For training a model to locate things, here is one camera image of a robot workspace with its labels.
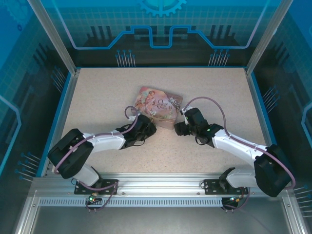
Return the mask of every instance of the enclosure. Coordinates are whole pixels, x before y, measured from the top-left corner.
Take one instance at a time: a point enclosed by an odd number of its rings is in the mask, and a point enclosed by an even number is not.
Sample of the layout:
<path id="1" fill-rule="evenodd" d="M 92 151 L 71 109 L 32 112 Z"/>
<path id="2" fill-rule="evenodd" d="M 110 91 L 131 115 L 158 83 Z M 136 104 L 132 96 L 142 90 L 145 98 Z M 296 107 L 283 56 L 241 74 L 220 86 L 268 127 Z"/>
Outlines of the enclosure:
<path id="1" fill-rule="evenodd" d="M 309 0 L 0 1 L 0 232 L 311 233 L 312 2 Z M 278 145 L 296 179 L 276 198 L 251 188 L 243 210 L 201 187 L 248 162 L 157 128 L 140 147 L 87 160 L 119 180 L 84 208 L 49 150 L 68 131 L 127 122 L 141 86 L 215 99 L 231 133 Z M 219 109 L 198 100 L 209 123 Z M 102 203 L 108 195 L 101 196 Z"/>

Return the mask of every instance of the gear graphic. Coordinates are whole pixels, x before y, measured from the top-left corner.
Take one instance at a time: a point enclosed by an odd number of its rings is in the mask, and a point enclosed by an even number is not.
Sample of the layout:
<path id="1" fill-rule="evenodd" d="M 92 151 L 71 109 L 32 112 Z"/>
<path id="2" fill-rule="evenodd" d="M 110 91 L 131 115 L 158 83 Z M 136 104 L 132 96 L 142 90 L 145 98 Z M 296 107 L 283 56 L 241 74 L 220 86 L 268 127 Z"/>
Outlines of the gear graphic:
<path id="1" fill-rule="evenodd" d="M 23 25 L 26 21 L 29 9 L 27 0 L 0 0 L 0 7 L 6 7 L 10 16 L 18 23 Z"/>
<path id="2" fill-rule="evenodd" d="M 175 14 L 176 9 L 181 10 L 182 4 L 186 3 L 186 0 L 138 0 L 141 5 L 141 10 L 145 10 L 146 13 L 152 13 L 152 16 L 163 15 L 169 16 L 170 13 Z"/>

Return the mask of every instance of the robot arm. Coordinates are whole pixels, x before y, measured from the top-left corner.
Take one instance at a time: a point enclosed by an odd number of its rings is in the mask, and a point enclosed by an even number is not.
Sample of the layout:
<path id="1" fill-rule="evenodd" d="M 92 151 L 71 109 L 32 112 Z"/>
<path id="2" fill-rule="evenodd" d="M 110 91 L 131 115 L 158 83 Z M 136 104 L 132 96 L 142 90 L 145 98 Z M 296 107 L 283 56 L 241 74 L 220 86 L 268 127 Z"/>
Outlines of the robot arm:
<path id="1" fill-rule="evenodd" d="M 129 129 L 130 126 L 125 125 L 101 136 L 72 129 L 49 151 L 48 158 L 54 166 L 57 166 L 75 145 L 89 138 L 61 163 L 58 172 L 64 179 L 73 177 L 89 187 L 101 188 L 100 174 L 93 167 L 85 164 L 89 155 L 104 150 L 126 149 L 138 141 L 144 141 L 156 132 L 155 125 L 144 115 L 139 115 L 134 127 L 128 131 Z"/>
<path id="2" fill-rule="evenodd" d="M 265 194 L 276 197 L 291 181 L 288 173 L 265 152 L 269 152 L 287 168 L 290 164 L 282 150 L 276 145 L 270 147 L 257 145 L 228 133 L 222 126 L 209 124 L 200 110 L 188 106 L 182 109 L 185 122 L 175 124 L 175 132 L 179 136 L 193 135 L 200 145 L 225 150 L 252 166 L 251 170 L 228 169 L 219 178 L 220 187 L 227 191 L 229 186 L 259 187 Z"/>

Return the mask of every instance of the glass panel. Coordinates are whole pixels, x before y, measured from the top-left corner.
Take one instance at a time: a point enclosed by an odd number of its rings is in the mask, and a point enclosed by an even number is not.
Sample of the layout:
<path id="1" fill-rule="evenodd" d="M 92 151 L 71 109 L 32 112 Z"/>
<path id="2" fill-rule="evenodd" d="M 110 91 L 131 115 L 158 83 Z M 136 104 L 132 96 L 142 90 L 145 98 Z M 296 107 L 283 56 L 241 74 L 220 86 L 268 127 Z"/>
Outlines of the glass panel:
<path id="1" fill-rule="evenodd" d="M 42 1 L 80 67 L 246 66 L 280 0 Z"/>
<path id="2" fill-rule="evenodd" d="M 312 1 L 294 0 L 254 70 L 277 144 L 290 160 L 297 188 L 311 190 L 312 165 Z M 299 202 L 311 216 L 311 197 Z"/>
<path id="3" fill-rule="evenodd" d="M 27 1 L 0 4 L 0 223 L 17 224 L 68 71 Z"/>

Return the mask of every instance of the blue border trim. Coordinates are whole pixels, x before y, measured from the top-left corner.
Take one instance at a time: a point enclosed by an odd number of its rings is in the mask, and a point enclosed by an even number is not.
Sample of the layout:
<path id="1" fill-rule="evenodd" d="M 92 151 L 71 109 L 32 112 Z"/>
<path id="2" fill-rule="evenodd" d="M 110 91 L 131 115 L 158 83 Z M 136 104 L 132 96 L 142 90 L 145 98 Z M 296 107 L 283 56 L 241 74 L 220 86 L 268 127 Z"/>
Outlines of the blue border trim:
<path id="1" fill-rule="evenodd" d="M 267 0 L 266 4 L 263 7 L 263 10 L 258 18 L 258 21 L 248 39 L 248 42 L 245 46 L 217 46 L 217 45 L 213 45 L 212 42 L 203 34 L 203 32 L 201 32 L 200 30 L 192 30 L 192 26 L 191 25 L 174 25 L 170 27 L 169 30 L 169 43 L 168 45 L 154 45 L 153 42 L 153 31 L 152 28 L 148 25 L 136 25 L 136 26 L 130 26 L 130 31 L 122 31 L 121 33 L 119 33 L 119 35 L 108 45 L 108 46 L 94 46 L 94 47 L 78 47 L 76 46 L 73 37 L 71 36 L 69 29 L 67 28 L 67 25 L 56 5 L 56 1 L 52 0 L 54 8 L 58 14 L 58 17 L 64 27 L 64 30 L 72 44 L 72 46 L 76 49 L 76 50 L 109 50 L 111 49 L 116 42 L 123 36 L 123 35 L 127 35 L 127 34 L 134 34 L 135 33 L 135 29 L 147 29 L 149 31 L 149 41 L 150 41 L 150 47 L 153 49 L 168 49 L 171 48 L 173 45 L 173 30 L 174 29 L 187 29 L 187 33 L 189 34 L 198 34 L 200 37 L 202 37 L 202 39 L 213 49 L 246 49 L 249 47 L 249 45 L 251 44 L 254 35 L 259 27 L 259 24 L 262 21 L 262 18 L 270 4 L 271 0 Z"/>
<path id="2" fill-rule="evenodd" d="M 16 140 L 16 138 L 18 137 L 18 134 L 19 134 L 19 131 L 20 131 L 20 128 L 21 128 L 21 119 L 20 119 L 20 111 L 18 110 L 18 108 L 17 108 L 15 105 L 13 105 L 12 103 L 10 103 L 7 99 L 5 99 L 5 98 L 4 98 L 3 96 L 1 96 L 1 95 L 0 95 L 0 101 L 3 101 L 5 105 L 7 105 L 12 111 L 15 112 L 16 119 L 17 119 L 17 121 L 18 121 L 18 125 L 17 125 L 17 127 L 16 127 L 16 129 L 15 129 L 15 131 L 14 131 L 14 134 L 13 134 L 13 136 L 12 136 L 12 139 L 11 139 L 11 141 L 10 141 L 10 144 L 9 144 L 9 146 L 8 146 L 6 152 L 5 152 L 5 155 L 4 155 L 3 160 L 2 160 L 2 162 L 1 162 L 1 165 L 0 165 L 0 176 L 1 176 L 1 174 L 2 174 L 2 172 L 3 172 L 3 169 L 4 169 L 4 166 L 5 166 L 7 160 L 8 160 L 8 158 L 9 158 L 9 156 L 10 156 L 10 153 L 11 153 L 11 150 L 12 150 L 13 145 L 14 145 L 14 143 L 15 143 L 15 140 Z"/>
<path id="3" fill-rule="evenodd" d="M 312 108 L 312 102 L 310 102 L 308 105 L 306 105 L 306 107 L 303 109 L 303 113 L 302 113 L 302 119 L 301 119 L 301 126 L 303 128 L 304 133 L 306 134 L 306 137 L 308 139 L 308 142 L 312 148 L 312 138 L 311 135 L 309 133 L 309 130 L 306 126 L 306 117 L 307 117 L 307 112 L 308 110 L 310 110 Z"/>
<path id="4" fill-rule="evenodd" d="M 262 113 L 263 113 L 263 116 L 264 116 L 265 124 L 268 127 L 268 131 L 269 131 L 269 135 L 270 135 L 270 138 L 271 138 L 271 142 L 272 142 L 272 144 L 276 145 L 277 143 L 276 143 L 276 139 L 275 139 L 275 136 L 274 136 L 274 133 L 273 133 L 273 129 L 272 129 L 272 126 L 271 126 L 271 122 L 269 120 L 269 116 L 268 116 L 267 110 L 265 109 L 265 105 L 264 105 L 264 102 L 263 102 L 263 99 L 262 99 L 262 95 L 260 93 L 260 89 L 259 89 L 257 80 L 255 78 L 254 72 L 251 73 L 251 77 L 252 77 L 254 88 L 255 88 L 255 91 L 256 91 L 256 94 L 257 94 L 257 98 L 259 100 L 260 107 L 261 107 L 261 110 L 262 110 Z"/>
<path id="5" fill-rule="evenodd" d="M 42 154 L 42 157 L 41 157 L 39 168 L 37 170 L 36 177 L 41 177 L 41 173 L 43 171 L 45 160 L 46 160 L 46 157 L 48 155 L 49 148 L 50 148 L 50 145 L 51 145 L 52 137 L 53 137 L 54 131 L 56 129 L 56 126 L 57 126 L 57 123 L 58 123 L 58 120 L 59 120 L 60 111 L 61 111 L 62 105 L 64 103 L 64 99 L 65 99 L 65 95 L 66 95 L 66 92 L 67 92 L 67 89 L 68 89 L 68 85 L 69 85 L 69 81 L 70 81 L 71 75 L 72 75 L 71 73 L 68 73 L 68 76 L 67 76 L 64 88 L 63 88 L 62 95 L 60 96 L 60 99 L 59 99 L 59 102 L 58 102 L 58 108 L 57 108 L 57 111 L 55 113 L 55 116 L 54 116 L 54 119 L 53 119 L 53 122 L 52 122 L 52 126 L 51 126 L 51 129 L 50 129 L 50 132 L 49 132 L 49 136 L 48 136 L 48 139 L 47 139 L 47 143 L 45 144 L 45 147 L 44 147 L 44 150 L 43 150 L 43 154 Z"/>

